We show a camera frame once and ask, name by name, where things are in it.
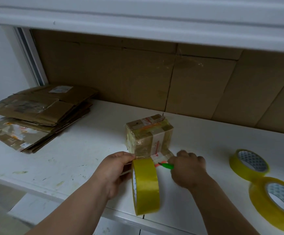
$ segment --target green utility knife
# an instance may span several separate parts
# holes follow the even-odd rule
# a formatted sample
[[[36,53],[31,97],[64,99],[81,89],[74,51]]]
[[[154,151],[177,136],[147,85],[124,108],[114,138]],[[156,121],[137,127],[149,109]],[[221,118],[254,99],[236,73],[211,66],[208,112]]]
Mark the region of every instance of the green utility knife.
[[[163,166],[164,168],[170,169],[172,170],[174,168],[174,166],[172,164],[169,163],[158,163],[159,165]]]

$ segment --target cardboard wall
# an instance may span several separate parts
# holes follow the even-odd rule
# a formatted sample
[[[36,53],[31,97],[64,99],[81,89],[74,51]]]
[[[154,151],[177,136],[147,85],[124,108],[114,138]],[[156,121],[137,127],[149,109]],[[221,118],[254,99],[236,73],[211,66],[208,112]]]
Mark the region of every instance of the cardboard wall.
[[[33,30],[50,83],[99,99],[284,133],[284,53]]]

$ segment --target roll of packing tape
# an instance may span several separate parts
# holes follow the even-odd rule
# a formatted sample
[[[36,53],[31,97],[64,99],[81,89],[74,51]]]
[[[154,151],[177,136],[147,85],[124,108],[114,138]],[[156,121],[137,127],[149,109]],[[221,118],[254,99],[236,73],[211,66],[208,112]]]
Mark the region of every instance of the roll of packing tape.
[[[159,210],[160,191],[152,158],[132,161],[132,190],[136,215]]]
[[[258,154],[246,149],[238,149],[230,157],[229,163],[237,175],[248,181],[254,181],[269,172],[267,162]]]
[[[284,202],[284,182],[272,177],[262,177],[251,183],[249,195],[258,213],[271,225],[284,231],[284,209],[273,201],[270,194]]]

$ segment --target forearm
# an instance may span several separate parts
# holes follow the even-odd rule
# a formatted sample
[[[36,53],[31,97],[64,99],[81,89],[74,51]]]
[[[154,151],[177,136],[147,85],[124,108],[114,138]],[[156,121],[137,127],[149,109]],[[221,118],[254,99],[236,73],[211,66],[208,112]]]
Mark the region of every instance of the forearm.
[[[104,184],[91,177],[27,235],[93,234],[107,200]]]
[[[259,235],[212,178],[190,192],[201,212],[208,235]]]

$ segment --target person's left hand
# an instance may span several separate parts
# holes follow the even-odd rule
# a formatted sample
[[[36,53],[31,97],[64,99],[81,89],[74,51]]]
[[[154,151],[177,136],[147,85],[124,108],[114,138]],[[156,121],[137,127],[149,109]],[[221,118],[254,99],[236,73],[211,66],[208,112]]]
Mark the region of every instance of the person's left hand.
[[[114,153],[105,157],[95,170],[93,176],[102,180],[102,183],[106,186],[109,200],[117,195],[119,185],[131,178],[131,173],[122,176],[121,173],[123,172],[123,166],[135,158],[134,154],[127,152]]]

